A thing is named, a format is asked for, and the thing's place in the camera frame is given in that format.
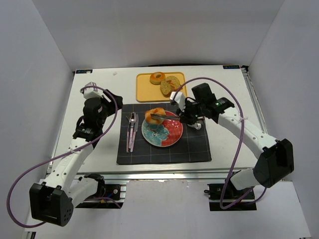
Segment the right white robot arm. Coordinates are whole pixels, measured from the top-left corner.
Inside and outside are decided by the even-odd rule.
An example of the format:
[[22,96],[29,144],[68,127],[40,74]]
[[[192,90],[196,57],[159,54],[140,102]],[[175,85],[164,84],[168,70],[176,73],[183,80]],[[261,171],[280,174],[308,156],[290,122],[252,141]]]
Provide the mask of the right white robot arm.
[[193,102],[182,92],[170,95],[171,103],[178,104],[180,121],[194,125],[200,117],[212,119],[233,133],[257,158],[254,167],[231,175],[234,189],[243,190],[257,185],[270,188],[294,171],[293,146],[289,140],[277,140],[244,119],[239,108],[230,100],[225,97],[217,99],[207,83],[193,87],[192,92]]

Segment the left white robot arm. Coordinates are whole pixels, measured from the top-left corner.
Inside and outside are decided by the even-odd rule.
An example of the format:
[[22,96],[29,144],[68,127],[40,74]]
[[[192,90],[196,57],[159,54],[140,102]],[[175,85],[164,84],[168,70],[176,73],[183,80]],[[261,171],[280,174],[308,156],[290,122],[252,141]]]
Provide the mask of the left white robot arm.
[[61,227],[68,224],[74,208],[83,201],[105,195],[100,174],[86,174],[77,184],[72,182],[99,142],[106,118],[123,107],[123,98],[108,90],[103,95],[95,90],[81,92],[85,98],[83,115],[76,123],[66,156],[42,183],[34,183],[29,190],[32,218]]

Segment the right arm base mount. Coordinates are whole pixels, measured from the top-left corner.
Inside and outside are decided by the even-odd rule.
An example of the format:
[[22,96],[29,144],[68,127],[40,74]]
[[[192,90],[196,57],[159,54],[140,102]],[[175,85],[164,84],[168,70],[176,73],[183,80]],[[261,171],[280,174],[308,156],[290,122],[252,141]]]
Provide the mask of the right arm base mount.
[[[223,211],[222,208],[220,208],[220,198],[222,193],[222,188],[224,184],[208,184],[207,188],[204,190],[204,194],[208,197],[209,200],[209,209],[211,212],[219,212]],[[236,201],[238,198],[243,196],[246,192],[249,192],[249,194],[242,199],[240,202],[235,204],[234,206],[226,209],[227,211],[256,211],[257,206],[256,203],[254,203],[255,200],[255,194],[254,191],[249,191],[249,189],[244,189],[240,191],[236,191],[234,189],[231,189],[230,186],[227,186],[224,200],[223,200],[223,206],[227,206],[228,204],[231,204],[232,202]]]

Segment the metal serving tongs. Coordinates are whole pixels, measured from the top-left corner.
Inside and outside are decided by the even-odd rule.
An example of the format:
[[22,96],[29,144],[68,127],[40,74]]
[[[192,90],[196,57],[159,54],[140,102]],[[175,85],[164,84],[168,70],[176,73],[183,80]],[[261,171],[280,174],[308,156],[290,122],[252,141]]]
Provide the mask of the metal serving tongs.
[[152,119],[154,120],[177,120],[179,121],[178,116],[167,116],[167,115],[159,115],[159,114],[151,114]]

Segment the striped round bun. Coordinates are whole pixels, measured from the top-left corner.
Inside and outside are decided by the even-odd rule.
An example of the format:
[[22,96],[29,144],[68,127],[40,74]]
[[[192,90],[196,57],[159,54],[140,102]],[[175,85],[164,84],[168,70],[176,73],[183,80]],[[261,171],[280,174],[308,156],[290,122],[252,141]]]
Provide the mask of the striped round bun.
[[145,121],[149,124],[162,124],[163,119],[159,116],[165,116],[165,110],[163,108],[154,108],[145,112]]

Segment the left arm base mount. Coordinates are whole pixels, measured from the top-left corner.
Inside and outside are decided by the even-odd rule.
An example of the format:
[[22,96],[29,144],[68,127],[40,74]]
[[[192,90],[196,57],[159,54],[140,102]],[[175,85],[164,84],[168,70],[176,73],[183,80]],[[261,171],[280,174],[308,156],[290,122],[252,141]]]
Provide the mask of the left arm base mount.
[[120,209],[124,203],[126,186],[119,183],[108,183],[97,173],[86,174],[78,178],[78,183],[85,179],[98,182],[97,192],[86,198],[76,208],[81,209]]

